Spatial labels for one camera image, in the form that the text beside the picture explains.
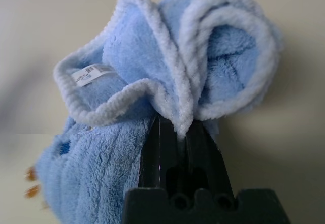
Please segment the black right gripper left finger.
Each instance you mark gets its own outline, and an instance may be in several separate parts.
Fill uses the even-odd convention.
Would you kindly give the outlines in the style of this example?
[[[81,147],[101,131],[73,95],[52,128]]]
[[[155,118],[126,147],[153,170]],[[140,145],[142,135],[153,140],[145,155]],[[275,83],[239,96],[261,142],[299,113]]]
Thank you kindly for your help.
[[[156,116],[141,150],[139,188],[162,188],[168,196],[183,194],[177,144],[173,124]]]

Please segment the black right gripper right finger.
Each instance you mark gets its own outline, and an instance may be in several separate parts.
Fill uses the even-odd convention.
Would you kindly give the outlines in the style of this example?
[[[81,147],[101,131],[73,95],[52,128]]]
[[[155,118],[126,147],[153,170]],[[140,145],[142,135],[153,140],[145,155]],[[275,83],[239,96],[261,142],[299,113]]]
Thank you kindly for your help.
[[[234,194],[217,144],[202,122],[194,121],[185,137],[186,171],[190,195],[199,189],[208,190],[213,197],[234,200]]]

